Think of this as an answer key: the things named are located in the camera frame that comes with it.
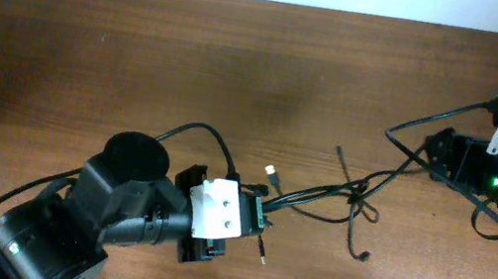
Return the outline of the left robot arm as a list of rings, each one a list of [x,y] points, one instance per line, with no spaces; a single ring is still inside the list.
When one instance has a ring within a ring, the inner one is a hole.
[[[158,138],[110,137],[81,168],[42,180],[43,191],[0,218],[0,279],[98,279],[109,245],[174,242],[179,262],[209,261],[244,231],[238,174],[194,165],[169,178]]]

